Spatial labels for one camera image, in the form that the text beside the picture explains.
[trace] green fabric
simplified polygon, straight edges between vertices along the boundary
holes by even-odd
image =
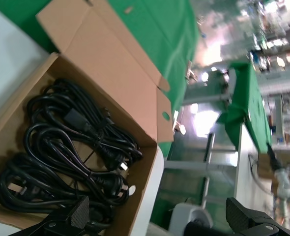
[[[225,123],[225,130],[236,149],[240,125],[244,122],[258,151],[267,152],[266,143],[271,142],[271,133],[254,68],[250,63],[238,62],[231,67],[237,76],[232,103],[218,122]]]
[[[194,58],[198,41],[195,14],[189,0],[109,0],[123,22],[168,80],[166,92],[172,113],[183,102],[188,61]],[[160,143],[163,155],[169,153],[171,143]]]

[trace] light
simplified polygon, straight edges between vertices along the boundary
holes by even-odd
[[[204,73],[202,74],[201,79],[202,79],[203,82],[206,82],[206,81],[208,80],[208,73],[207,73],[207,72],[204,72]]]
[[[218,117],[219,113],[214,111],[203,111],[197,113],[193,120],[196,135],[201,138],[207,138],[210,129],[213,127]]]
[[[192,114],[196,114],[199,110],[199,105],[197,103],[193,103],[190,106],[190,111]]]
[[[285,67],[285,62],[284,62],[283,59],[277,57],[277,58],[276,58],[276,61],[277,61],[277,64],[278,64],[279,66],[281,66],[281,67]]]
[[[226,80],[226,82],[229,81],[229,75],[228,74],[224,74],[224,79]]]
[[[282,40],[280,40],[280,39],[275,39],[275,40],[273,41],[273,44],[274,44],[275,46],[282,46],[282,45],[283,45],[283,42],[282,42]]]
[[[244,10],[244,9],[242,9],[240,11],[240,13],[241,13],[242,16],[248,16],[248,12],[246,10]]]
[[[173,130],[175,128],[175,125],[176,125],[176,119],[178,119],[178,115],[179,115],[179,112],[178,111],[174,111],[174,124],[173,124]]]
[[[179,128],[180,128],[180,133],[183,134],[183,135],[185,135],[186,129],[185,129],[184,125],[181,124]]]

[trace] plug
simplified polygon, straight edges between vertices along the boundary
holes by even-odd
[[[124,161],[124,155],[115,149],[111,149],[110,147],[105,147],[103,145],[99,145],[98,147],[94,147],[96,143],[99,144],[99,134],[96,132],[94,127],[89,123],[89,121],[72,108],[66,116],[63,118],[66,123],[71,125],[76,130],[80,132],[85,132],[90,137],[92,137],[93,143],[91,144],[92,148],[96,149],[97,154],[102,158],[106,168],[108,171],[114,171],[119,169],[121,171],[126,171],[128,169],[127,163]],[[105,126],[105,123],[113,124],[113,122],[106,117],[100,124],[100,128]]]
[[[95,181],[101,186],[104,193],[110,197],[122,197],[129,187],[124,184],[123,177],[117,174],[114,177],[97,178]]]

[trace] black power cord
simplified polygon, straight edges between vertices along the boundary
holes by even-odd
[[[103,115],[91,96],[70,80],[57,79],[29,101],[27,113],[31,123],[45,121],[89,145],[109,171],[126,170],[143,156],[132,135],[115,126],[109,112],[105,109]]]
[[[73,178],[82,180],[76,174]],[[0,203],[13,211],[51,213],[57,207],[74,205],[80,196],[94,199],[91,191],[72,188],[51,168],[25,153],[17,153],[0,175]],[[114,217],[113,207],[94,200],[89,205],[87,228],[95,232],[108,228]]]
[[[139,145],[104,116],[90,95],[74,82],[57,79],[31,99],[25,131],[26,153],[18,153],[0,175],[0,203],[13,211],[50,213],[89,196],[89,230],[99,232],[112,222],[113,206],[128,199],[128,184],[116,169],[126,170],[142,158]],[[73,141],[93,149],[85,161]],[[96,152],[107,171],[94,171],[85,162]]]

